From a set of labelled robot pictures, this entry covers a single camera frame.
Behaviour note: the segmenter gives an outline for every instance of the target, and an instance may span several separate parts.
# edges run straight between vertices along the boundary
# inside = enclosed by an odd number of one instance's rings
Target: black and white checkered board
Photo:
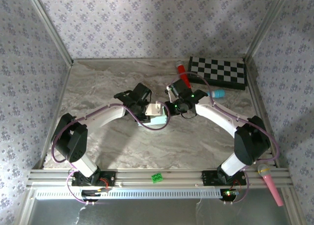
[[[213,86],[245,90],[247,86],[246,66],[241,63],[191,57],[188,71],[201,75]],[[191,83],[204,84],[195,75],[188,75]]]

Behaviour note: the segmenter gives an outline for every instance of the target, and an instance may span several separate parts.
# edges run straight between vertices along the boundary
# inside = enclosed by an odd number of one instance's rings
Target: red cylinder
[[[183,64],[182,64],[181,61],[177,61],[176,67],[177,67],[177,69],[178,69],[179,74],[185,72],[184,66],[183,66]],[[182,74],[182,75],[180,75],[180,78],[184,81],[185,85],[186,85],[188,88],[191,89],[191,84],[190,84],[190,82],[188,81],[187,75],[186,75],[186,74]]]

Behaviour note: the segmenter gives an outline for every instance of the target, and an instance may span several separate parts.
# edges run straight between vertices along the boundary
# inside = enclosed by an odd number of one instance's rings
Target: toy microphone
[[[277,188],[274,184],[274,181],[270,175],[270,168],[267,165],[259,165],[257,168],[260,176],[263,177],[264,181],[266,182],[271,194],[273,195],[276,203],[278,206],[283,206],[284,203],[280,198],[280,195],[277,191]]]

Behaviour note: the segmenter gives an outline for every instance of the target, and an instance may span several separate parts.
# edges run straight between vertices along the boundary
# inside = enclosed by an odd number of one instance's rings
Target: black bracket
[[[73,174],[72,186],[73,187],[86,187],[86,186],[100,186],[105,187],[106,184],[99,180],[100,178],[106,179],[109,187],[113,187],[116,181],[115,171],[100,171],[98,180],[91,184],[91,181],[84,177],[80,172],[75,172]]]
[[[230,178],[230,180],[228,180],[226,183],[223,183],[218,178],[217,170],[205,170],[202,171],[202,180],[204,186],[232,186],[235,180],[239,181],[241,186],[246,185],[244,172],[237,172]]]

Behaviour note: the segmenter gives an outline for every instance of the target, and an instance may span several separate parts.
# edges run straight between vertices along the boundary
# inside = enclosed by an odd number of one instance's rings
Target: white patterned wall
[[[314,0],[286,1],[254,62],[282,166],[314,225]]]
[[[272,0],[41,0],[72,58],[241,57]]]
[[[0,1],[0,224],[13,224],[40,159],[66,63],[29,0]]]

